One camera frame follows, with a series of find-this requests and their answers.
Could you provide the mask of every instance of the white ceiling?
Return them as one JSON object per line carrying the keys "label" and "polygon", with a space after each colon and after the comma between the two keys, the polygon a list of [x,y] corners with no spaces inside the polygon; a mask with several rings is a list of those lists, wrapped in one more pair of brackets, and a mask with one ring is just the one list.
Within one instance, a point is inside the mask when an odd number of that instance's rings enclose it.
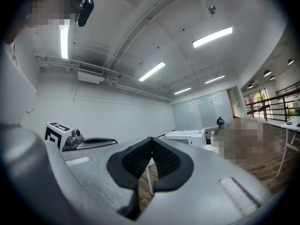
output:
{"label": "white ceiling", "polygon": [[[289,66],[296,66],[296,63],[288,65],[288,60],[298,60],[299,53],[296,50],[296,42],[293,38],[293,31],[288,26],[286,27],[280,41],[274,48],[273,52],[269,55],[268,59],[263,63],[261,68],[256,72],[251,81],[258,81],[253,84],[253,88],[248,89],[246,84],[241,90],[242,92],[255,91],[257,88],[262,87],[268,83],[276,80]],[[264,71],[268,69],[272,73],[270,76],[264,77]]]}
{"label": "white ceiling", "polygon": [[[71,23],[69,58],[146,82],[171,93],[216,75],[239,76],[278,12],[269,0],[94,0],[84,27]],[[233,33],[198,48],[192,42],[227,27]],[[33,52],[60,57],[58,30],[31,29]]]}

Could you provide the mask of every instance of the pendant light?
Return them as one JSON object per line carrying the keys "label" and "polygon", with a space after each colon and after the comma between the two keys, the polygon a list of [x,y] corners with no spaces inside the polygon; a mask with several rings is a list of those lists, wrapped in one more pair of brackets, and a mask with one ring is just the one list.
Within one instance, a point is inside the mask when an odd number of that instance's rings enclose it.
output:
{"label": "pendant light", "polygon": [[294,62],[293,59],[289,59],[289,60],[287,61],[287,65],[291,65],[293,62]]}
{"label": "pendant light", "polygon": [[272,72],[270,70],[265,70],[264,73],[263,73],[263,76],[268,76],[270,75]]}

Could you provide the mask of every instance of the wooden floor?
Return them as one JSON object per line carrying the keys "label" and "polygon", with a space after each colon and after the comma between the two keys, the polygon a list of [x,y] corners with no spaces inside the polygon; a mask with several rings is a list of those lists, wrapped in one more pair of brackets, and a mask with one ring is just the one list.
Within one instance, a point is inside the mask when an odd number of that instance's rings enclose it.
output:
{"label": "wooden floor", "polygon": [[[278,172],[283,153],[276,154],[272,158],[267,158],[265,161],[251,165],[238,165],[242,169],[254,175],[258,178],[269,191],[274,195],[286,188],[293,177],[296,166],[300,160],[300,154],[294,150],[288,149],[285,157],[285,162],[281,170],[280,176],[277,178]],[[158,173],[155,165],[152,168],[152,175],[154,182],[158,180]],[[150,193],[148,179],[146,172],[143,173],[139,180],[139,200],[140,210],[144,211],[148,204],[151,202],[153,196]]]}

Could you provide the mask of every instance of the fluorescent ceiling light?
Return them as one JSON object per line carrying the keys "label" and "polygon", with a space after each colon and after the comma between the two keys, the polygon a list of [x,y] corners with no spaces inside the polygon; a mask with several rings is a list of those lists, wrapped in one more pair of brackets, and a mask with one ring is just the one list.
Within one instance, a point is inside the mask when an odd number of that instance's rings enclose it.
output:
{"label": "fluorescent ceiling light", "polygon": [[60,30],[60,52],[65,59],[68,59],[68,32],[69,25]]}
{"label": "fluorescent ceiling light", "polygon": [[181,91],[179,91],[179,92],[175,92],[174,94],[176,95],[176,94],[178,94],[178,93],[185,92],[185,91],[190,90],[190,89],[191,89],[191,88],[187,88],[187,89],[181,90]]}
{"label": "fluorescent ceiling light", "polygon": [[201,101],[201,100],[196,100],[196,101],[193,101],[193,102],[191,102],[191,103],[194,103],[194,102],[199,102],[199,101]]}
{"label": "fluorescent ceiling light", "polygon": [[219,32],[215,32],[213,34],[210,34],[210,35],[208,35],[208,36],[206,36],[204,38],[201,38],[201,39],[193,42],[194,48],[199,47],[199,46],[201,46],[201,45],[203,45],[205,43],[208,43],[208,42],[210,42],[212,40],[215,40],[217,38],[220,38],[222,36],[225,36],[227,34],[231,34],[232,32],[233,32],[233,28],[230,27],[230,28],[226,28],[224,30],[221,30]]}
{"label": "fluorescent ceiling light", "polygon": [[207,82],[205,82],[205,83],[210,83],[210,82],[215,81],[215,80],[218,80],[218,79],[220,79],[220,78],[222,78],[222,77],[225,77],[225,75],[220,76],[220,77],[217,77],[217,78],[214,78],[214,79],[209,80],[209,81],[207,81]]}
{"label": "fluorescent ceiling light", "polygon": [[152,74],[154,74],[155,72],[157,72],[159,69],[161,69],[163,66],[165,66],[165,64],[163,62],[161,62],[160,64],[158,64],[155,68],[151,69],[149,72],[147,72],[144,76],[142,76],[139,80],[140,81],[144,81],[147,77],[150,77]]}

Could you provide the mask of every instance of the white panel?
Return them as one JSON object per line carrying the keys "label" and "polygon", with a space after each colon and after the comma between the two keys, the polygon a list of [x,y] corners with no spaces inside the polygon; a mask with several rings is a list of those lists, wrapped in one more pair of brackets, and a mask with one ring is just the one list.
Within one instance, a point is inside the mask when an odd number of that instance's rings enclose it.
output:
{"label": "white panel", "polygon": [[74,98],[77,81],[78,78],[76,76],[43,73],[37,86],[37,94],[50,97]]}
{"label": "white panel", "polygon": [[222,117],[225,123],[233,121],[233,113],[226,90],[212,93],[209,97],[213,98],[212,102],[215,107],[216,118]]}
{"label": "white panel", "polygon": [[36,89],[4,52],[0,69],[0,122],[20,124],[35,93]]}
{"label": "white panel", "polygon": [[163,11],[157,20],[174,37],[185,33],[193,24],[205,20],[204,12],[201,0],[179,0]]}
{"label": "white panel", "polygon": [[104,77],[97,76],[97,75],[90,74],[90,73],[85,73],[85,72],[82,72],[82,71],[78,71],[78,79],[80,81],[85,81],[85,82],[89,82],[89,83],[96,83],[96,84],[99,84],[100,82],[104,81]]}
{"label": "white panel", "polygon": [[34,59],[32,43],[30,43],[30,36],[24,30],[16,40],[16,55],[20,64],[21,71],[27,77],[28,81],[37,88],[40,77],[40,66]]}
{"label": "white panel", "polygon": [[122,0],[94,0],[93,9],[83,28],[74,24],[70,29],[77,41],[95,41],[109,45],[133,9]]}
{"label": "white panel", "polygon": [[217,117],[213,104],[213,97],[210,95],[200,97],[201,103],[198,103],[199,111],[201,114],[201,122],[203,128],[211,128],[217,126]]}
{"label": "white panel", "polygon": [[144,60],[143,68],[149,71],[162,61],[162,51],[169,42],[169,37],[155,23],[150,23],[136,37],[127,52]]}
{"label": "white panel", "polygon": [[[48,121],[79,128],[84,137],[110,137],[120,143],[138,137],[159,136],[175,128],[172,107],[168,103],[86,82],[78,83],[78,96],[73,102],[74,96],[66,96],[66,88],[75,92],[73,79],[52,77],[52,80],[50,76],[42,77],[39,85],[42,91],[38,90],[39,95],[35,96],[35,109],[22,121],[23,126],[40,136]],[[57,91],[60,86],[65,88],[62,94]]]}

